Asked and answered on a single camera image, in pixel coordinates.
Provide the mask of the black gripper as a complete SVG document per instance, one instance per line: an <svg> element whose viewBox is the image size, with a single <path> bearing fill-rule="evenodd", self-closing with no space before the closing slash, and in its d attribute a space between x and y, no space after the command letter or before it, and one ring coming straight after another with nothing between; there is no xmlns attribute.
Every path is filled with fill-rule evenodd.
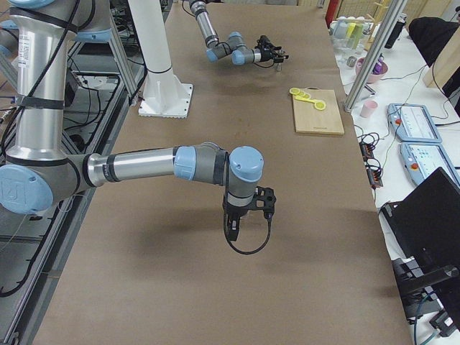
<svg viewBox="0 0 460 345"><path fill-rule="evenodd" d="M286 54L274 54L274 52L281 51L281 46L276 46L271 44L270 47L260 47L260 59L261 63L267 61L273 61L273 63L283 63L285 60L289 58L289 55Z"/></svg>
<svg viewBox="0 0 460 345"><path fill-rule="evenodd" d="M238 239L241 217L249 212L248 206L234 206L230 203L223 203L224 223L226 224L226 238L235 242Z"/></svg>

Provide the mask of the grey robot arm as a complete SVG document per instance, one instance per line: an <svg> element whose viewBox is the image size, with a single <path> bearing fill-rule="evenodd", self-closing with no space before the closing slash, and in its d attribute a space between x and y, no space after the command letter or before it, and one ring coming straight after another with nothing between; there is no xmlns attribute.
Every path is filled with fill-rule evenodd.
<svg viewBox="0 0 460 345"><path fill-rule="evenodd" d="M220 40L208 14L208 3L210 1L188 1L188 14L198 23L206 46L206 56L211 62L230 56L234 65L255 64L261 68L269 68L269 65L261 63L271 61L275 65L289 58L281 46L274 45L265 35L259 37L254 48L244 42L240 32L231 32L227 40Z"/></svg>
<svg viewBox="0 0 460 345"><path fill-rule="evenodd" d="M82 149L68 154L63 132L98 129L105 114L100 93L88 88L84 120L68 119L65 89L70 42L107 44L115 54L120 81L131 96L144 89L141 115L185 118L193 86L173 72L161 6L157 1L130 1L132 30L144 60L144 75L132 80L124 46L109 1L12 1L11 23L17 31L19 103L4 131L12 146L1 145L1 205L32 215L91 188L125 180L173 175L224 188L224 236L233 243L242 216L275 212L275 197L259 186L262 154L250 146L231 152L213 142L192 146L144 149L112 155Z"/></svg>

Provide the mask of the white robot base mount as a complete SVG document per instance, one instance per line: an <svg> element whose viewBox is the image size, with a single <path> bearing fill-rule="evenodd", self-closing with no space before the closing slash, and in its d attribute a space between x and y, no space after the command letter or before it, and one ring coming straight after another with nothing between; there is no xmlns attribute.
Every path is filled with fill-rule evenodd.
<svg viewBox="0 0 460 345"><path fill-rule="evenodd" d="M193 84L181 83L173 72L148 72L139 115L184 119L188 116L192 95Z"/></svg>

